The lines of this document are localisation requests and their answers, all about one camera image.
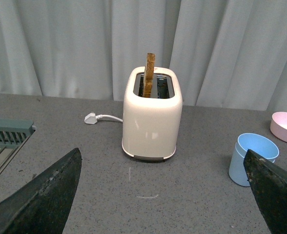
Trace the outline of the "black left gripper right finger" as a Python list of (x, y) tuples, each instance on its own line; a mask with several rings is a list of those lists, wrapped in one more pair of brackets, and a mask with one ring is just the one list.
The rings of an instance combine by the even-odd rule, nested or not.
[(287, 171), (251, 149), (244, 169), (268, 229), (272, 234), (287, 234)]

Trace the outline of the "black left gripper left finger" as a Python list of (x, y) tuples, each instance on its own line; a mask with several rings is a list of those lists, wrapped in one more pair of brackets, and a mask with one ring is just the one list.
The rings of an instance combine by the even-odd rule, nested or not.
[(0, 203), (0, 234), (61, 234), (77, 191), (82, 156), (73, 149)]

